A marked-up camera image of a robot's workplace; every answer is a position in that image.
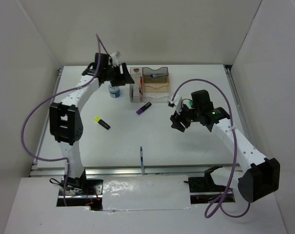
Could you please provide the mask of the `blue capped marker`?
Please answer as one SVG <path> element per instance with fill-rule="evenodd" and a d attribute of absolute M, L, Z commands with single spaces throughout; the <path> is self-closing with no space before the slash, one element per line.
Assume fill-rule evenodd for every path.
<path fill-rule="evenodd" d="M 157 73 L 157 74 L 150 74 L 149 77 L 151 78 L 160 78 L 166 76 L 166 73 Z"/>

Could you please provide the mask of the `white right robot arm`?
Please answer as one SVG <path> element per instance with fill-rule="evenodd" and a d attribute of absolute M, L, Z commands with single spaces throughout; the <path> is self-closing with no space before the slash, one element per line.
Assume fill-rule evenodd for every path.
<path fill-rule="evenodd" d="M 280 163 L 258 151 L 230 122 L 230 115 L 222 108 L 215 108 L 206 90 L 193 92 L 192 105 L 183 104 L 180 95 L 170 97 L 168 105 L 175 107 L 170 117 L 171 127 L 184 132 L 191 123 L 199 122 L 216 135 L 224 145 L 237 154 L 243 176 L 238 179 L 240 195 L 253 203 L 279 189 Z"/>

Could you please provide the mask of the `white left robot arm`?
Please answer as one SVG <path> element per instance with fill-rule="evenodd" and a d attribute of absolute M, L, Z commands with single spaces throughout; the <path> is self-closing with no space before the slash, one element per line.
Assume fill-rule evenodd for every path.
<path fill-rule="evenodd" d="M 85 193 L 88 188 L 79 149 L 79 140 L 83 135 L 80 112 L 101 84 L 110 82 L 113 87 L 118 87 L 134 83 L 127 65 L 119 63 L 119 58 L 118 51 L 111 54 L 96 53 L 95 61 L 82 72 L 75 90 L 61 102 L 50 105 L 50 133 L 66 159 L 64 179 L 78 195 Z"/>

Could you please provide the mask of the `blue clear pen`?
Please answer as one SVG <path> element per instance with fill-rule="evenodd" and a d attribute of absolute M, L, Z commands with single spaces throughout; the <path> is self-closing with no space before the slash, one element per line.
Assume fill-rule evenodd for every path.
<path fill-rule="evenodd" d="M 143 147 L 140 146 L 140 163 L 141 163 L 141 174 L 145 175 L 145 167 L 144 167 L 144 161 L 143 161 Z"/>

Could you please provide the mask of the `round blue white tin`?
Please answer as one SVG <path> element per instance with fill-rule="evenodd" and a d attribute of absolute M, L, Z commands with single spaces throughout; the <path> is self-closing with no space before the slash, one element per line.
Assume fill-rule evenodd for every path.
<path fill-rule="evenodd" d="M 112 98 L 118 98 L 121 95 L 119 86 L 108 85 L 109 94 Z"/>

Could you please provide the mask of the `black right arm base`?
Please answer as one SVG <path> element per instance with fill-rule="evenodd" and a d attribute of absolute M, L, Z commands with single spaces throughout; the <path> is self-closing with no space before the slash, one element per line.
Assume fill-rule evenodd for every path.
<path fill-rule="evenodd" d="M 185 184 L 189 186 L 191 204 L 207 204 L 225 191 L 225 186 L 217 185 L 212 179 L 212 172 L 218 167 L 207 169 L 203 176 L 189 177 Z"/>

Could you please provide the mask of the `red gel pen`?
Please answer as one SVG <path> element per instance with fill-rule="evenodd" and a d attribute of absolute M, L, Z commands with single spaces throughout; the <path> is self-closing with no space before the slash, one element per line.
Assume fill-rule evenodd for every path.
<path fill-rule="evenodd" d="M 138 85 L 139 85 L 138 86 L 139 94 L 140 94 L 140 96 L 142 96 L 143 95 L 143 77 L 142 76 L 140 76 L 140 78 L 139 78 L 139 84 Z"/>

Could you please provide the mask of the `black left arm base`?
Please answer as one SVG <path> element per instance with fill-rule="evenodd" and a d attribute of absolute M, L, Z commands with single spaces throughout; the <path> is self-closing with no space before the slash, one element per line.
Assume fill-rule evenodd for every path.
<path fill-rule="evenodd" d="M 103 210 L 103 182 L 102 179 L 87 180 L 85 188 L 81 189 L 72 185 L 63 188 L 64 180 L 58 181 L 50 178 L 49 182 L 59 187 L 57 207 L 89 207 L 92 211 Z"/>

